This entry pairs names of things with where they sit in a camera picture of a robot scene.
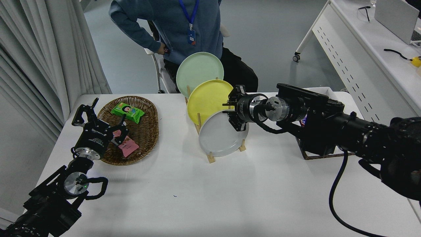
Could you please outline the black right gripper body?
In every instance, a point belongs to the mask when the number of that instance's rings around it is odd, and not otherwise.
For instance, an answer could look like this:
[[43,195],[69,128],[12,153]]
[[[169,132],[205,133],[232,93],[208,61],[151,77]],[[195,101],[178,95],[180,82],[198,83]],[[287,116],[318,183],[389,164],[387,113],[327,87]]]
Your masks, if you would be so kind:
[[251,112],[251,102],[254,94],[241,93],[236,98],[236,112],[239,123],[253,122],[253,113]]

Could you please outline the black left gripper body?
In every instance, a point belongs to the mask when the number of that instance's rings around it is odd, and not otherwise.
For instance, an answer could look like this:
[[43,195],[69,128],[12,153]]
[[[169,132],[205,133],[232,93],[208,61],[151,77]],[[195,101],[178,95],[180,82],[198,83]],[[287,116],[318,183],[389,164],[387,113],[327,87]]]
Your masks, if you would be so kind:
[[112,132],[109,131],[110,127],[104,121],[99,121],[98,124],[93,122],[86,123],[78,139],[78,148],[85,147],[96,152],[105,152],[113,138]]

